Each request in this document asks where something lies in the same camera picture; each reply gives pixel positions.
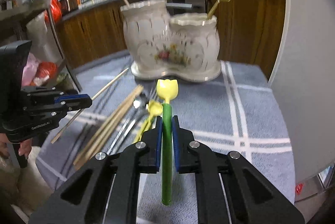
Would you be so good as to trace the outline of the person's left hand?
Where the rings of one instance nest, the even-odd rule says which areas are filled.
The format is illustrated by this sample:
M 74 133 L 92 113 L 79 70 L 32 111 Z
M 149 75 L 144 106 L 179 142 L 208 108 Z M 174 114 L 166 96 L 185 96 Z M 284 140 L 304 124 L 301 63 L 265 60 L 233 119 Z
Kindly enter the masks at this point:
M 9 144 L 10 141 L 5 135 L 5 133 L 0 134 L 0 155 L 3 158 L 8 158 L 9 153 Z M 24 156 L 25 159 L 28 159 L 28 156 L 32 150 L 32 138 L 27 139 L 19 144 L 13 144 L 13 147 L 16 147 L 18 155 Z

